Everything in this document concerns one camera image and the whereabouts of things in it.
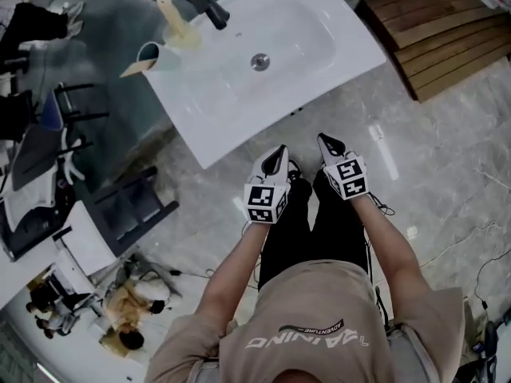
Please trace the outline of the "wooden slat platform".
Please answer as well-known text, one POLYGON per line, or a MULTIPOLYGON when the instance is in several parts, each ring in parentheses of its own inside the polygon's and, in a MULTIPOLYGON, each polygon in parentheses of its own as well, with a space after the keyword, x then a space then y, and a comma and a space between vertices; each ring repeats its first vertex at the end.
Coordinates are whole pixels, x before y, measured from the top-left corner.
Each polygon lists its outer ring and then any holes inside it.
POLYGON ((355 12, 420 103, 511 55, 511 11, 482 0, 360 0, 355 12))

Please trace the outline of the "black trousers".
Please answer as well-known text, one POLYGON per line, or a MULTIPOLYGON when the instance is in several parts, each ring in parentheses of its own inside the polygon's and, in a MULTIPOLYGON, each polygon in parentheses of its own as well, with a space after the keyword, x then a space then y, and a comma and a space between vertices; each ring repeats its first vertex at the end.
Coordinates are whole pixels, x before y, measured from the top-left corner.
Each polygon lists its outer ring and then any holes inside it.
POLYGON ((362 221, 322 170, 313 183, 303 177, 291 182, 288 205, 267 233, 258 287, 296 264, 314 260, 344 261, 369 270, 362 221))

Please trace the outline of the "flat wooden stick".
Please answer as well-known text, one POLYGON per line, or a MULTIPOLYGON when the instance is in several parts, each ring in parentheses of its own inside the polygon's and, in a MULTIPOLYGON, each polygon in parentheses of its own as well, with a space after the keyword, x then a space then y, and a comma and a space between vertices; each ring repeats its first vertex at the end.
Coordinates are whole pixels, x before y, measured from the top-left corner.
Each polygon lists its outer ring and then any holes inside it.
POLYGON ((128 77, 136 73, 142 73, 150 70, 156 64, 156 59, 133 62, 128 68, 120 74, 120 78, 128 77))

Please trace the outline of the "black faucet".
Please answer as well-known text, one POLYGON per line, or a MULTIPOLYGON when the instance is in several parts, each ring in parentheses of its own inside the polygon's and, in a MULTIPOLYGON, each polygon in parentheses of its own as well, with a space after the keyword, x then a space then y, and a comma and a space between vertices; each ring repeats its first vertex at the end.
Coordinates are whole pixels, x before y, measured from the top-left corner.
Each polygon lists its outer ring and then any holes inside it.
POLYGON ((218 2, 214 0, 186 0, 198 14, 205 14, 217 30, 224 30, 230 18, 227 12, 218 2))

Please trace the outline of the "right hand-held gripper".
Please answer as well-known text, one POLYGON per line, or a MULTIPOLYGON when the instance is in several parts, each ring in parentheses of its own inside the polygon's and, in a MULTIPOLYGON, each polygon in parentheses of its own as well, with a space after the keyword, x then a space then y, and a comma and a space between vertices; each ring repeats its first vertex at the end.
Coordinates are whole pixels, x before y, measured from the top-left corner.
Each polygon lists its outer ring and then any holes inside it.
POLYGON ((347 153, 347 147, 341 140, 320 133, 317 141, 323 162, 328 165, 323 171, 335 192, 343 200, 367 194, 368 180, 363 158, 351 156, 339 161, 347 153))

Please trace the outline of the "beige printed t-shirt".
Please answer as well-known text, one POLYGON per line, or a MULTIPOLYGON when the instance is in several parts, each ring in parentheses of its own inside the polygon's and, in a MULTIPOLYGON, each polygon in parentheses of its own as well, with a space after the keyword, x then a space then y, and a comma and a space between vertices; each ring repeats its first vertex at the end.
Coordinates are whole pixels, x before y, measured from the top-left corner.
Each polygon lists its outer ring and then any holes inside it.
POLYGON ((146 383, 187 383, 217 357, 220 383, 272 383, 288 370, 321 383, 452 383, 464 334, 462 292, 430 291, 396 310, 387 336, 366 273, 329 260, 297 264, 263 286, 250 320, 224 334, 177 318, 146 383))

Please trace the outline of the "white sink basin top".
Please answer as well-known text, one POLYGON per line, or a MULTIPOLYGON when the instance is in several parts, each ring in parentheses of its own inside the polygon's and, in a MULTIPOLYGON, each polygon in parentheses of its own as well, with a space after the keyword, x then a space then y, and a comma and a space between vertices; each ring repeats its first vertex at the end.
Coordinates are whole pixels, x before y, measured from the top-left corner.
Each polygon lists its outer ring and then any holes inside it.
POLYGON ((191 25, 198 49, 168 48, 179 68, 145 77, 203 168, 332 89, 382 65, 385 54, 344 0, 220 0, 217 30, 191 25), (251 68, 257 53, 271 64, 251 68))

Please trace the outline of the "person's left forearm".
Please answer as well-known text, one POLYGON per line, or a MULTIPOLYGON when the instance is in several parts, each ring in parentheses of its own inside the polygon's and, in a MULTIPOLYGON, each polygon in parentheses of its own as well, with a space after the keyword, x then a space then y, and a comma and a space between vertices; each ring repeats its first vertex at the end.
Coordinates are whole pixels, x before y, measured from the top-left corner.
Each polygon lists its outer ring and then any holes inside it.
POLYGON ((195 314, 223 336, 247 289, 271 225, 251 223, 209 279, 195 314))

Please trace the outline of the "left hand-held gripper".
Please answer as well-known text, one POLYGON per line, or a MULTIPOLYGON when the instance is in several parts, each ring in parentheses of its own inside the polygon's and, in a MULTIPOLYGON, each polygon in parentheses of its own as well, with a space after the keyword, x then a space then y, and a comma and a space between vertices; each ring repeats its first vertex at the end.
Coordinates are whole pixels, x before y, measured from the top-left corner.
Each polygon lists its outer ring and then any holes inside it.
POLYGON ((289 151, 279 145, 265 152, 253 165, 244 185, 244 210, 252 223, 275 224, 288 205, 291 181, 287 179, 289 151))

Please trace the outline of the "white cup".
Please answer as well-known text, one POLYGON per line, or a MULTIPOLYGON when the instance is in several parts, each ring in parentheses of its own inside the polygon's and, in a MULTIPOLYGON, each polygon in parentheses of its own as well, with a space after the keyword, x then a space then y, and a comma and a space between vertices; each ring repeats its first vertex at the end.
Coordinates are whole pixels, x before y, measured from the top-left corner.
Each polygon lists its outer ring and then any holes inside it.
POLYGON ((137 63, 141 63, 147 71, 170 71, 180 67, 181 58, 165 46, 148 41, 139 49, 137 63))

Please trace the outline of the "metal sink drain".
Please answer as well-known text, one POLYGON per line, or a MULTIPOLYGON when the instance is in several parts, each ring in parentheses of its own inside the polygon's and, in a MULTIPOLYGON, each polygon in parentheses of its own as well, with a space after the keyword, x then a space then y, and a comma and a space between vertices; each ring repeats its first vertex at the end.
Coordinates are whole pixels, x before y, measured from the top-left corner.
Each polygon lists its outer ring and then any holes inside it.
POLYGON ((265 53, 257 53, 250 61, 251 68, 256 72, 266 70, 271 64, 270 57, 265 53))

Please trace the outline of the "person's right forearm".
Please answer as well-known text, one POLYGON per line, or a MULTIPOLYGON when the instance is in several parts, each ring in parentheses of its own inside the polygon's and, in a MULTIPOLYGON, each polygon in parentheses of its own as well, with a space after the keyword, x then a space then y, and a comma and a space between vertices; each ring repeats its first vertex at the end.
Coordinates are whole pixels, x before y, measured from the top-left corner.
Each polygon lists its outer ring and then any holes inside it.
POLYGON ((401 232, 376 207, 368 195, 351 200, 373 246, 387 281, 394 316, 400 317, 413 299, 431 292, 416 254, 401 232))

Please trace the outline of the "black side table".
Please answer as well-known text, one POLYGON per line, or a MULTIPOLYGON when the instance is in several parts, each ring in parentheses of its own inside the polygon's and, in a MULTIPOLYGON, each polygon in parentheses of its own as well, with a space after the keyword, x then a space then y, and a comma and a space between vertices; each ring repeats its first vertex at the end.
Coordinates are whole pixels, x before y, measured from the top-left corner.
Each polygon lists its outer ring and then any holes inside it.
POLYGON ((94 224, 117 258, 179 207, 175 200, 165 204, 158 197, 154 189, 157 173, 151 166, 85 200, 94 224))

